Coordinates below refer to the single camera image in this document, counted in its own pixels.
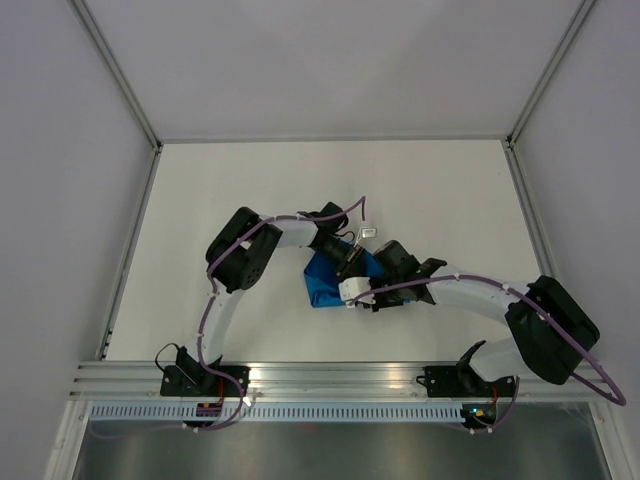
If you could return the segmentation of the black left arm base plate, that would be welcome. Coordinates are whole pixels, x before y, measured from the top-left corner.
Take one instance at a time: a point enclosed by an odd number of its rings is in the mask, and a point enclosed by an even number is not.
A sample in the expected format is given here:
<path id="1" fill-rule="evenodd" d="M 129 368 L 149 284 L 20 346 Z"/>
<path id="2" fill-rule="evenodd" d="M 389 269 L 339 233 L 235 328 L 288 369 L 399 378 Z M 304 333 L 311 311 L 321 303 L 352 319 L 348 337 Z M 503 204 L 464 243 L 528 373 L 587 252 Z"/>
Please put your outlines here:
<path id="1" fill-rule="evenodd" d="M 185 373 L 176 365 L 164 369 L 160 395 L 162 397 L 237 397 L 239 388 L 233 381 L 212 375 L 198 367 Z"/>

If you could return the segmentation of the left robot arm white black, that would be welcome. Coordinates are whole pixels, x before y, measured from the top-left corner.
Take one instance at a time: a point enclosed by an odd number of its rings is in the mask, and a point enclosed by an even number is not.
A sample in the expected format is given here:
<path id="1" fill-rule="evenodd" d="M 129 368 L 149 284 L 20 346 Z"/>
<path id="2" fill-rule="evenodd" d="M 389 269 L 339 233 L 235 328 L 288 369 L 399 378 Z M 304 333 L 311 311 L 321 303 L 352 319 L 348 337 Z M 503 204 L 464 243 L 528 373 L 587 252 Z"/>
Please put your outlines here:
<path id="1" fill-rule="evenodd" d="M 205 253 L 212 291 L 194 343 L 178 350 L 175 376 L 198 396 L 216 389 L 216 367 L 231 319 L 245 291 L 261 279 L 275 250 L 309 248 L 328 263 L 328 274 L 305 276 L 311 280 L 312 299 L 321 296 L 322 289 L 331 283 L 364 277 L 367 260 L 362 236 L 356 235 L 348 244 L 338 231 L 348 224 L 348 214 L 355 209 L 360 210 L 362 220 L 366 219 L 365 202 L 361 197 L 345 210 L 329 202 L 321 211 L 276 216 L 239 208 Z"/>

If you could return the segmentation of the blue cloth napkin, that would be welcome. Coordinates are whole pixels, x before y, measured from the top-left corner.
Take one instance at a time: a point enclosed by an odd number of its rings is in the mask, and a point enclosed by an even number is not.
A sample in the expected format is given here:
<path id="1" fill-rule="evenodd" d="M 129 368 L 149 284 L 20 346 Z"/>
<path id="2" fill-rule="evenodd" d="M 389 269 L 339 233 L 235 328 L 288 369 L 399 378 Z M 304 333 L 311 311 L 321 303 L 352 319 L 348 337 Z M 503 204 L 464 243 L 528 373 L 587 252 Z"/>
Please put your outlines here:
<path id="1" fill-rule="evenodd" d="M 346 306 L 341 299 L 339 284 L 344 280 L 341 273 L 351 276 L 371 277 L 372 284 L 366 291 L 389 284 L 384 279 L 382 266 L 367 251 L 362 251 L 351 263 L 347 261 L 350 248 L 337 253 L 325 254 L 317 251 L 305 267 L 303 274 L 310 300 L 314 308 Z"/>

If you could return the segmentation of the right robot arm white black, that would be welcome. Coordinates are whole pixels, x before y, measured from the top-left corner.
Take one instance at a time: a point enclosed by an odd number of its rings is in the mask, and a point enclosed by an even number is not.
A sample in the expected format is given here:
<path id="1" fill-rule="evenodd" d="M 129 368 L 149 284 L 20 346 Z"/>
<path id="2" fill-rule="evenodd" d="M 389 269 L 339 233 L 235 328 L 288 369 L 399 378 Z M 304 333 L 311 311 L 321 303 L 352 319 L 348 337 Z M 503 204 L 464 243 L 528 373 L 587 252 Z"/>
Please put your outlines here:
<path id="1" fill-rule="evenodd" d="M 377 294 L 382 308 L 417 301 L 456 307 L 506 326 L 510 336 L 496 342 L 480 340 L 456 364 L 459 388 L 478 395 L 492 382 L 531 372 L 542 380 L 564 384 L 585 351 L 600 339 L 600 331 L 554 278 L 541 275 L 530 283 L 513 285 L 463 272 L 444 260 L 419 262 L 396 240 L 374 254 L 382 275 L 373 288 L 399 284 L 395 291 Z"/>

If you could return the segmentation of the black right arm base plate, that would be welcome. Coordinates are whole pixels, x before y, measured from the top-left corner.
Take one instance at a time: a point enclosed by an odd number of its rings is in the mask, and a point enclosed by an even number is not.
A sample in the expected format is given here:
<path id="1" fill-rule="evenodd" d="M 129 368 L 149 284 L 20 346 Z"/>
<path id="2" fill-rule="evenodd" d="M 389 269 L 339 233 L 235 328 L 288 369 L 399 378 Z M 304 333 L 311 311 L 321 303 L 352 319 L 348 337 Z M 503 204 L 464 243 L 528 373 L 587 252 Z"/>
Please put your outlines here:
<path id="1" fill-rule="evenodd" d="M 415 381 L 426 389 L 429 398 L 493 400 L 511 398 L 515 393 L 514 377 L 487 382 L 474 372 L 462 371 L 454 365 L 425 366 Z"/>

